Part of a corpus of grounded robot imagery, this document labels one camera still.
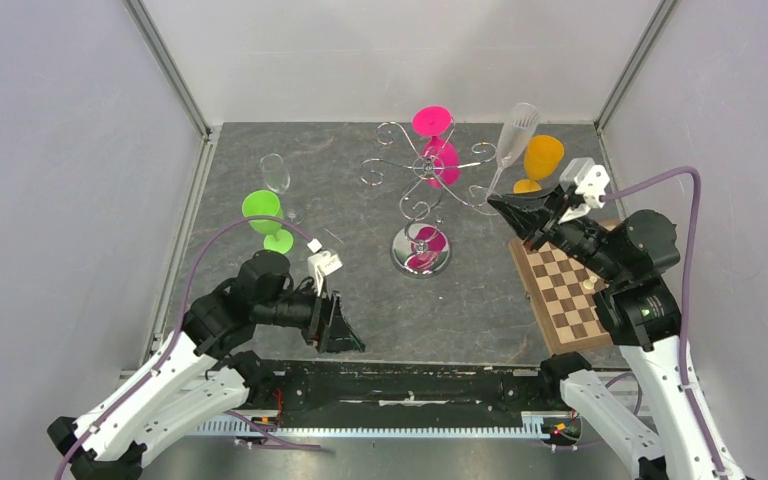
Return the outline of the orange wine glass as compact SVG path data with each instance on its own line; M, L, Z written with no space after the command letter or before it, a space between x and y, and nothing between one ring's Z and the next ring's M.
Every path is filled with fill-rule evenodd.
M526 177L514 184L513 192L523 194L541 190L540 182L553 174L564 154L565 148L557 138L549 135L534 136L523 157Z

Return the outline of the chrome wine glass rack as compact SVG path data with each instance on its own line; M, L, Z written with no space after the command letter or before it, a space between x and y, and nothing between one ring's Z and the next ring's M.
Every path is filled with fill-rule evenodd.
M456 124L449 135L453 145L451 137L455 128ZM393 145L398 136L407 141L411 158L402 162L384 158L365 159L359 165L358 176L363 184L377 187L384 183L386 166L409 174L409 180L401 188L398 200L399 213L406 223L391 240L390 259L401 274L413 279L428 279L442 273L453 257L452 242L442 229L439 213L441 203L446 197L466 207L471 202L455 192L453 185L459 179L451 186L444 186L442 190L432 188L425 182L422 151L428 139L422 147L418 147L405 127L398 122L383 122L376 127L375 140L384 147ZM495 154L496 146L492 143L473 144L468 160L461 161L458 153L460 175L468 169L491 163Z

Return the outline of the green wine glass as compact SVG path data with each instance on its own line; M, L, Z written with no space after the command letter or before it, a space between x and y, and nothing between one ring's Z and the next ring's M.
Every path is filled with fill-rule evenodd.
M293 244L292 234L285 230L279 219L284 218L278 195L270 190L256 190L248 194L241 205L249 225L263 236L263 248L281 254L288 253Z

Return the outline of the clear wine glass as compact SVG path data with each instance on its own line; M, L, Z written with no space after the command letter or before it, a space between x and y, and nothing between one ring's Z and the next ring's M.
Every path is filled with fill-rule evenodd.
M293 224L301 224L304 220L302 208L286 196L291 184L291 175L283 157L270 153L260 159L259 165L266 187L281 201L285 218Z

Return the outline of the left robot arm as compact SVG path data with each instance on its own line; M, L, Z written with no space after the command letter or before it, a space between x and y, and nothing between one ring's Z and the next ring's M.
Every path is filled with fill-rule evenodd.
M242 350L258 326L296 329L319 353L362 352L326 279L342 266L320 250L295 285L290 262L262 250L238 274L194 300L156 352L107 399L77 417L61 416L47 434L63 459L56 477L136 479L160 453L211 418L275 395L276 377L253 351Z

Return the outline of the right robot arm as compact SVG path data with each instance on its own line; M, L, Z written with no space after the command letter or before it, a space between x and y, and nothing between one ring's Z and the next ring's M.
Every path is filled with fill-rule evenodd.
M594 295L597 318L631 368L656 427L613 397L578 353L541 363L540 400L579 413L633 479L745 478L698 389L683 309L662 277L680 260L675 225L653 210L639 210L612 229L588 217L563 220L578 198L558 186L492 194L488 203L524 246L550 244L605 282Z

